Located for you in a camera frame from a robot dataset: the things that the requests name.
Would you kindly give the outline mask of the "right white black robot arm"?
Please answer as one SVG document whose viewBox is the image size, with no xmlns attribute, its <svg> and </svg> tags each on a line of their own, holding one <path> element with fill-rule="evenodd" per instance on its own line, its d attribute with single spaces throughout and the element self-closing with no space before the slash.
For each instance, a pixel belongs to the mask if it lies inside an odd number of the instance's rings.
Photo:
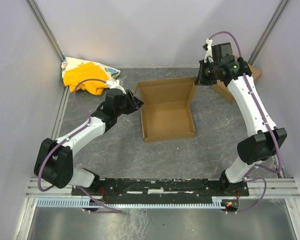
<svg viewBox="0 0 300 240">
<path fill-rule="evenodd" d="M 243 116 L 248 137 L 237 144 L 237 158 L 221 173 L 218 181 L 208 181 L 206 188 L 229 193 L 241 186 L 255 168 L 277 154 L 287 138 L 284 128 L 278 128 L 269 117 L 255 88 L 252 71 L 242 57 L 235 58 L 229 42 L 214 45 L 207 39 L 204 59 L 199 62 L 195 84 L 211 86 L 218 81 L 233 95 Z"/>
</svg>

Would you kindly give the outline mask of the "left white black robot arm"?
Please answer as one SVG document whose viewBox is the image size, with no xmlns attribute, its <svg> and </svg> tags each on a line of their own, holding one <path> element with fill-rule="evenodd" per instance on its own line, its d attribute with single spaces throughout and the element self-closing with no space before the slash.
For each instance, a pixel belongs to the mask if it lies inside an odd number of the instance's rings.
<svg viewBox="0 0 300 240">
<path fill-rule="evenodd" d="M 87 121 L 56 140 L 42 141 L 33 170 L 38 180 L 45 180 L 59 189 L 67 185 L 90 188 L 97 184 L 97 174 L 85 168 L 74 168 L 74 156 L 110 130 L 118 117 L 136 112 L 143 104 L 130 90 L 110 89 Z"/>
</svg>

